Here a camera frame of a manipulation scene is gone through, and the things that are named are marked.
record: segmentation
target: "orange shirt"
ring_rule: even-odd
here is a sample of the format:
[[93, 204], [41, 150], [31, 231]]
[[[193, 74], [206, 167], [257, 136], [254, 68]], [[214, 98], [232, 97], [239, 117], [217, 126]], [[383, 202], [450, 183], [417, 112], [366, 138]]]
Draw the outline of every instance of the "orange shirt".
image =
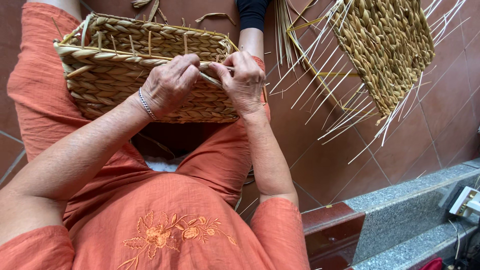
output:
[[301, 216], [281, 198], [249, 227], [214, 190], [175, 173], [128, 184], [68, 232], [0, 246], [3, 269], [308, 269]]

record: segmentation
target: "woman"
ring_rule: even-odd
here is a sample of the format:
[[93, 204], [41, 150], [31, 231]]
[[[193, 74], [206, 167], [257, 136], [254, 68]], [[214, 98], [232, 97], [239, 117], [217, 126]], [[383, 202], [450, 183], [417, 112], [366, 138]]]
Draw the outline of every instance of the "woman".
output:
[[[212, 63], [240, 115], [175, 173], [150, 170], [128, 140], [180, 106], [199, 58], [178, 56], [95, 121], [66, 90], [51, 33], [71, 32], [78, 0], [29, 1], [10, 76], [29, 163], [0, 190], [2, 269], [307, 269], [298, 198], [262, 105], [267, 0], [238, 0], [242, 52]], [[233, 210], [253, 163], [251, 228]]]

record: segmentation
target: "wrist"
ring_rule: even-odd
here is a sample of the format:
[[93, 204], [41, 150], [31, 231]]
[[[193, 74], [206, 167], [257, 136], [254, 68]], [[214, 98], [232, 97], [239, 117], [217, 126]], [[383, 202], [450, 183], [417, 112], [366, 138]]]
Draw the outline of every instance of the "wrist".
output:
[[245, 124], [256, 124], [261, 123], [264, 121], [268, 122], [267, 115], [263, 106], [260, 106], [258, 109], [247, 112], [241, 113], [241, 117], [243, 118]]
[[138, 96], [138, 92], [135, 92], [131, 96], [129, 96], [124, 103], [129, 107], [134, 115], [139, 116], [143, 121], [151, 122], [153, 118], [147, 112], [146, 108], [143, 106], [140, 97]]

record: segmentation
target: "red object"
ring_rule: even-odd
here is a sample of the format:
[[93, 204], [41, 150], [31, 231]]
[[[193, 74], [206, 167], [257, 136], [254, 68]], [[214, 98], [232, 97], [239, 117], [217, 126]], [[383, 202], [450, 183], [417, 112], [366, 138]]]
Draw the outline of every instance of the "red object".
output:
[[420, 270], [442, 270], [442, 258], [431, 260], [425, 266], [420, 268]]

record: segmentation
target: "orange dress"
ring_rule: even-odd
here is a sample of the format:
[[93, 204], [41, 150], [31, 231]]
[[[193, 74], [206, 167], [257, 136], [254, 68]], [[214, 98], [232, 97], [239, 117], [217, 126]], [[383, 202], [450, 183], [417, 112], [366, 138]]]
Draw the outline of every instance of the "orange dress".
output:
[[[29, 160], [90, 122], [66, 90], [50, 17], [64, 34], [79, 24], [51, 5], [25, 4], [22, 53], [8, 83]], [[290, 201], [263, 202], [250, 227], [233, 210], [250, 166], [241, 119], [175, 173], [150, 170], [127, 143], [70, 199], [65, 226], [1, 245], [0, 269], [308, 269], [301, 216]]]

